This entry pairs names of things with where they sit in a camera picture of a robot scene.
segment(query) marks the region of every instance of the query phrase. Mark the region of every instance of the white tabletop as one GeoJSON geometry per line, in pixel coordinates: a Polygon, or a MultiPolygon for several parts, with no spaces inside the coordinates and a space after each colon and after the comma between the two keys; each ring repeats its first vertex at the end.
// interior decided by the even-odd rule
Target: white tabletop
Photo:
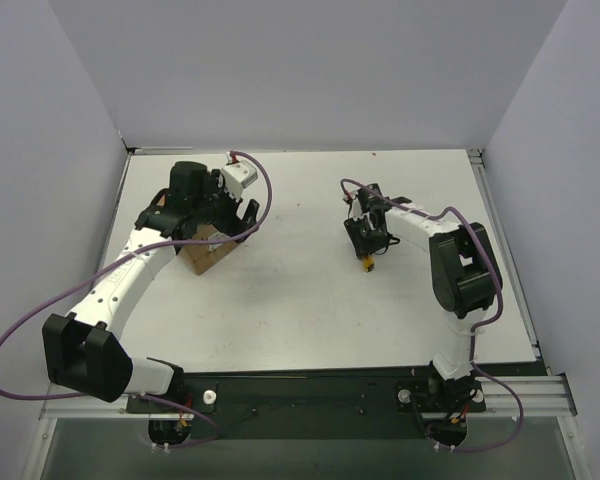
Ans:
{"type": "MultiPolygon", "coordinates": [[[[273,182],[269,218],[202,276],[180,258],[167,265],[127,323],[127,353],[194,372],[428,364],[447,334],[428,255],[403,242],[376,257],[373,272],[363,273],[342,225],[347,207],[338,181],[349,177],[377,182],[385,195],[404,195],[432,213],[454,205],[469,221],[487,226],[504,277],[505,313],[479,337],[478,361],[534,360],[464,150],[255,156],[273,182]]],[[[107,263],[122,249],[138,214],[168,185],[179,160],[214,168],[225,156],[133,156],[107,263]]],[[[264,206],[265,193],[259,180],[246,197],[264,206]]]]}

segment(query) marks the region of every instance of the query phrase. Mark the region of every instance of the gray floor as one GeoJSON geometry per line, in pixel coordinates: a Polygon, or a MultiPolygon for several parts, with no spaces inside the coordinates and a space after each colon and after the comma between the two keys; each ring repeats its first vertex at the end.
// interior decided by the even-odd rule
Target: gray floor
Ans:
{"type": "MultiPolygon", "coordinates": [[[[477,419],[472,444],[506,436],[510,419],[477,419]]],[[[59,420],[43,479],[529,479],[573,473],[555,419],[528,419],[511,445],[435,453],[425,440],[232,440],[151,453],[146,421],[59,420]]]]}

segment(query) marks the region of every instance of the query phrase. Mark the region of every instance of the metal frame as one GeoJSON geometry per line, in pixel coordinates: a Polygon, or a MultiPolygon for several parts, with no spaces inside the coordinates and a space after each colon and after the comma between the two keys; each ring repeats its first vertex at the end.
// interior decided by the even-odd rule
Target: metal frame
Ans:
{"type": "MultiPolygon", "coordinates": [[[[106,248],[108,247],[111,230],[117,214],[117,206],[122,194],[122,188],[126,178],[129,162],[133,155],[151,154],[193,154],[201,153],[193,150],[183,149],[138,149],[129,153],[124,172],[118,188],[114,209],[111,216],[109,231],[102,249],[99,263],[104,261],[106,248]]],[[[489,219],[502,252],[505,268],[512,281],[516,301],[520,307],[522,318],[529,335],[529,339],[536,352],[536,357],[541,358],[538,339],[531,321],[527,304],[524,298],[520,279],[511,255],[509,245],[498,217],[493,197],[489,188],[482,162],[481,150],[470,150],[467,152],[480,194],[485,203],[489,219]]],[[[540,376],[540,377],[500,377],[506,381],[521,397],[525,408],[525,415],[530,417],[556,417],[563,434],[565,448],[571,461],[571,466],[576,479],[591,480],[591,474],[584,454],[583,441],[580,436],[576,420],[574,418],[575,408],[567,381],[562,376],[540,376]]],[[[480,414],[470,414],[472,418],[498,418],[515,417],[518,414],[517,405],[511,396],[499,385],[480,378],[485,395],[487,411],[480,414]]],[[[40,422],[36,430],[36,437],[31,446],[29,457],[25,466],[24,477],[26,479],[40,478],[43,472],[49,446],[58,419],[175,419],[176,414],[128,414],[126,412],[126,399],[119,399],[113,403],[105,403],[95,398],[75,398],[45,402],[40,422]]]]}

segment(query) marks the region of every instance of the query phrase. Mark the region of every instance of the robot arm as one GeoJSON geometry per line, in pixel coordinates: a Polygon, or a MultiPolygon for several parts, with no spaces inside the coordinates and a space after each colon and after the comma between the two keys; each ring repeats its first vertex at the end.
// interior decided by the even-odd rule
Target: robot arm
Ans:
{"type": "MultiPolygon", "coordinates": [[[[368,186],[381,195],[377,184],[368,186]]],[[[414,244],[429,254],[432,288],[443,308],[448,334],[440,342],[433,365],[443,380],[457,380],[471,374],[471,328],[484,319],[495,297],[489,272],[465,228],[454,222],[423,217],[423,209],[411,200],[393,200],[411,211],[390,207],[382,199],[358,190],[347,199],[350,212],[344,226],[356,256],[364,261],[365,270],[373,268],[371,255],[400,240],[414,244]]],[[[502,284],[493,250],[485,228],[471,224],[502,284]]]]}
{"type": "Polygon", "coordinates": [[[245,161],[230,159],[211,172],[199,163],[176,163],[169,188],[140,214],[118,259],[133,256],[103,277],[66,316],[54,314],[45,322],[42,335],[50,380],[108,402],[123,393],[177,398],[182,369],[156,359],[131,358],[119,339],[134,307],[179,247],[135,251],[189,239],[204,224],[229,236],[246,231],[255,223],[258,203],[251,200],[242,219],[236,212],[243,190],[256,179],[257,171],[245,161]],[[161,198],[164,205],[158,205],[161,198]]]}

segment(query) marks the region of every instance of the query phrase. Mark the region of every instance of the yellow object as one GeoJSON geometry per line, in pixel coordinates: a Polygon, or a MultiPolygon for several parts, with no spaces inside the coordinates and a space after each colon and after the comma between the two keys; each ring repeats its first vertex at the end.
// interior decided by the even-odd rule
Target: yellow object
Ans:
{"type": "Polygon", "coordinates": [[[373,267],[375,267],[375,263],[373,263],[373,258],[371,257],[371,255],[367,255],[362,259],[362,266],[364,268],[364,271],[367,273],[373,270],[373,267]]]}

